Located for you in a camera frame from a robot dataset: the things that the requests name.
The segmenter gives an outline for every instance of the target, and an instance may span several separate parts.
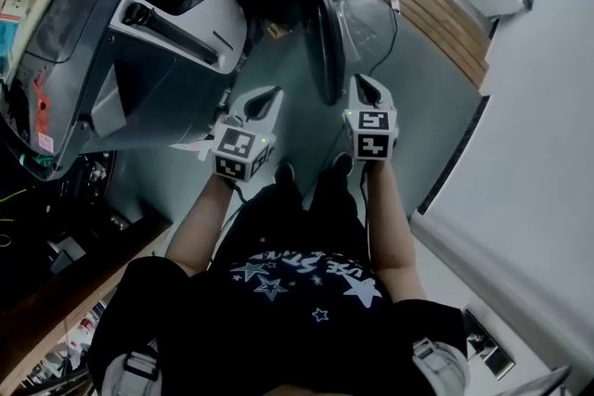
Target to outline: white wall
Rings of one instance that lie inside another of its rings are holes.
[[[468,308],[490,335],[511,355],[516,365],[497,381],[484,362],[474,356],[469,345],[471,383],[464,396],[493,396],[542,377],[545,364],[472,290],[427,247],[416,241],[417,266],[427,298],[444,305]]]
[[[594,376],[594,0],[535,0],[488,62],[491,101],[426,214],[521,284],[578,388]]]

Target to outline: gray floor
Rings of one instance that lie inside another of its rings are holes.
[[[381,0],[343,1],[361,57],[349,65],[350,76],[355,71],[368,72],[385,55],[394,23]],[[457,67],[403,18],[398,18],[394,51],[374,76],[391,90],[398,109],[401,133],[393,166],[410,214],[445,167],[480,96]],[[242,187],[244,195],[252,197],[271,183],[274,166],[287,157],[295,167],[302,193],[311,196],[319,172],[335,153],[347,149],[341,119],[346,98],[334,108],[324,106],[318,98],[299,30],[278,41],[266,35],[241,72],[234,95],[267,84],[279,84],[286,93],[276,129],[277,151]],[[169,147],[128,150],[120,154],[108,199],[131,219],[139,216],[139,202],[146,201],[177,226],[210,173],[209,161],[199,162],[188,152]],[[359,178],[360,172],[352,175],[351,187],[362,204]],[[230,212],[238,205],[234,198]]]

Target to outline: black and white square marker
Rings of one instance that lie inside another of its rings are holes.
[[[390,136],[359,134],[357,156],[360,159],[387,159],[390,152]]]
[[[245,163],[227,159],[226,157],[214,156],[214,167],[220,175],[237,180],[245,180]]]
[[[382,111],[361,111],[359,113],[359,129],[373,129],[375,131],[388,131],[388,113]]]
[[[256,160],[253,161],[252,176],[256,175],[256,172],[260,170],[260,167],[265,164],[266,159],[268,159],[268,147],[265,147],[264,150],[260,152],[260,155],[256,157]]]
[[[227,129],[218,150],[247,159],[252,150],[254,138],[255,135],[253,134],[244,133],[237,129]]]

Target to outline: label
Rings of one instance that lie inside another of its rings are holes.
[[[39,139],[40,148],[47,150],[50,154],[54,153],[54,139],[42,133],[37,133],[37,138]]]
[[[0,20],[19,22],[27,11],[27,0],[0,0]]]

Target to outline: black handle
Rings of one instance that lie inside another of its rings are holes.
[[[213,65],[219,61],[216,51],[202,40],[164,19],[154,9],[143,6],[138,2],[134,2],[126,8],[122,23],[130,26],[139,25],[152,30],[166,40],[198,56],[207,65]]]

